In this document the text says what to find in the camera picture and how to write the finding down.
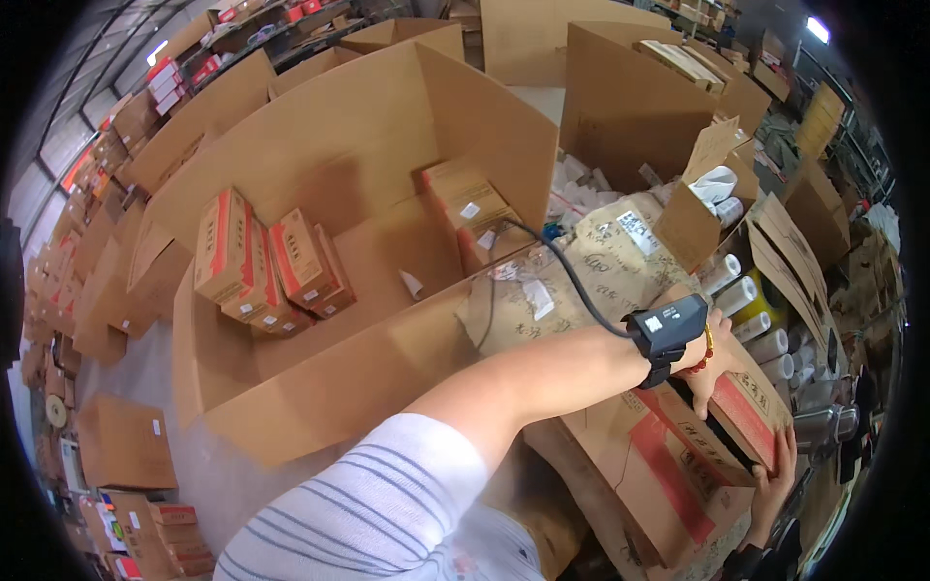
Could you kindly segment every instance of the box flap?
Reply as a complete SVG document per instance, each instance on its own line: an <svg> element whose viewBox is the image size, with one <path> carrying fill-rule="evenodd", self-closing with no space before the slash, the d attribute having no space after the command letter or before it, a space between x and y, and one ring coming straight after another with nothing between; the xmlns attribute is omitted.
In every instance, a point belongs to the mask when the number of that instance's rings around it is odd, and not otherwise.
<svg viewBox="0 0 930 581"><path fill-rule="evenodd" d="M738 131L738 116L703 129L691 150L691 158L682 174L682 183L692 184L717 165L722 165L727 154L733 150L734 135Z"/></svg>
<svg viewBox="0 0 930 581"><path fill-rule="evenodd" d="M752 260L801 314L817 345L827 349L832 316L827 284L807 241L774 195L748 220Z"/></svg>

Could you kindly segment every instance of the barcode label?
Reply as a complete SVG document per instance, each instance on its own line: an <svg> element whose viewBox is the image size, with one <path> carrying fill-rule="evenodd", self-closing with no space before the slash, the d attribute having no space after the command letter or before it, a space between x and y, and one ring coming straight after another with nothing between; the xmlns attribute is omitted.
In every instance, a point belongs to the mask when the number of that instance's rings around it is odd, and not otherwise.
<svg viewBox="0 0 930 581"><path fill-rule="evenodd" d="M633 214L632 210L617 218L617 222L646 256L656 252L661 246L656 237L652 235L649 227L645 225L645 222Z"/></svg>

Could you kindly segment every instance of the red box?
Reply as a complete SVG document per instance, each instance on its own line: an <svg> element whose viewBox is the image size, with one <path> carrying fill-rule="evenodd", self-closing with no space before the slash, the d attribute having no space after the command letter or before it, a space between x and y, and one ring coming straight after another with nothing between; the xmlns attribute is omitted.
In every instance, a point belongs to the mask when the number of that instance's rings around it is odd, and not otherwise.
<svg viewBox="0 0 930 581"><path fill-rule="evenodd" d="M285 15L287 16L287 21L293 24L303 18L303 10L301 10L300 7L293 7L289 9Z"/></svg>
<svg viewBox="0 0 930 581"><path fill-rule="evenodd" d="M236 14L238 14L238 12L235 11L235 8L229 8L227 10L223 10L222 12L219 13L219 22L220 23L229 22L230 20L236 17Z"/></svg>
<svg viewBox="0 0 930 581"><path fill-rule="evenodd" d="M322 6L320 6L320 0L307 0L300 5L303 8L303 13L307 16L310 16L313 12L318 11Z"/></svg>

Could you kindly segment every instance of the wearable barcode scanner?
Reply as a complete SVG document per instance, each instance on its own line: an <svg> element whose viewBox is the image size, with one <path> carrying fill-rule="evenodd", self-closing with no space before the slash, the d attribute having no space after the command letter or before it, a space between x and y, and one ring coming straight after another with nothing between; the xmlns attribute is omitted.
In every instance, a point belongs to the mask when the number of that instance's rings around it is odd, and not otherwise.
<svg viewBox="0 0 930 581"><path fill-rule="evenodd" d="M635 218L632 212L628 212L627 214ZM540 236L532 228L514 219L504 218L503 221L510 222L517 228L529 233L552 251L555 257L559 259L559 262L562 263L565 274L568 275L568 279L572 282L575 290L578 291L581 302L584 303L585 308L591 314L591 317L594 318L594 321L597 321L600 326L617 337L632 339L633 344L636 345L640 354L652 365L652 368L649 370L649 375L647 375L643 383L639 385L640 389L648 390L649 388L654 388L668 379L671 374L671 364L677 362L684 356L684 345L698 338L700 334L704 332L704 327L707 324L707 303L704 302L704 299L701 298L700 295L680 298L679 300L657 309L635 310L622 319L623 322L627 324L626 331L616 328L605 319L601 312L597 310L597 307L594 306L594 303L591 302L591 297L588 296L588 292L584 289L584 285L581 284L578 275L575 273L575 269L572 268L571 263L568 262L568 258L565 257L565 254L557 245ZM646 248L641 244L641 241L635 238L633 241L640 246L641 250L646 252ZM492 278L491 317L493 316L494 279ZM479 349L482 344L484 344L490 329L491 322L488 321L485 335L478 343Z"/></svg>
<svg viewBox="0 0 930 581"><path fill-rule="evenodd" d="M648 390L671 374L671 364L684 355L684 345L700 337L707 324L707 303L690 295L652 310L635 310L623 317L627 333L652 364L640 388Z"/></svg>

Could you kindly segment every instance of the open cardboard box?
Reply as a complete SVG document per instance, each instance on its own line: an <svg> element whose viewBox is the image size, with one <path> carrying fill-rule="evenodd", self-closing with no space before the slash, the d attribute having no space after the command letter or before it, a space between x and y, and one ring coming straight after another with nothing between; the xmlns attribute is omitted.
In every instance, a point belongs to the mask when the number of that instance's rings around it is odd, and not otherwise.
<svg viewBox="0 0 930 581"><path fill-rule="evenodd" d="M680 34L648 26L569 24L562 149L589 167L601 167L618 191L648 187L639 174L643 164L665 182L682 175L683 184L726 165L737 174L734 195L748 210L759 180L732 153L739 118L712 125L717 99L633 49L650 39L681 43ZM655 234L689 272L722 240L720 221L685 185L675 190Z"/></svg>
<svg viewBox="0 0 930 581"><path fill-rule="evenodd" d="M345 64L361 56L354 50L341 46L334 46L324 50L320 54L306 59L301 64L274 77L268 84L268 95L271 99L277 99L295 86L306 83L326 71L335 69L340 64Z"/></svg>
<svg viewBox="0 0 930 581"><path fill-rule="evenodd" d="M157 195L172 174L197 151L207 131L222 135L268 102L274 67L257 50L223 73L171 116L132 161L128 175Z"/></svg>
<svg viewBox="0 0 930 581"><path fill-rule="evenodd" d="M220 137L147 216L194 249L200 209L224 188L266 225L300 207L333 236L358 302L290 339L262 340L196 295L188 271L173 336L181 425L204 415L250 456L279 464L374 428L473 361L454 315L470 284L417 177L466 159L538 229L557 136L504 86L408 42L297 86ZM419 304L399 270L423 283Z"/></svg>
<svg viewBox="0 0 930 581"><path fill-rule="evenodd" d="M392 19L346 35L339 45L363 55L416 38L417 42L452 57L465 60L462 27L457 22L436 19Z"/></svg>

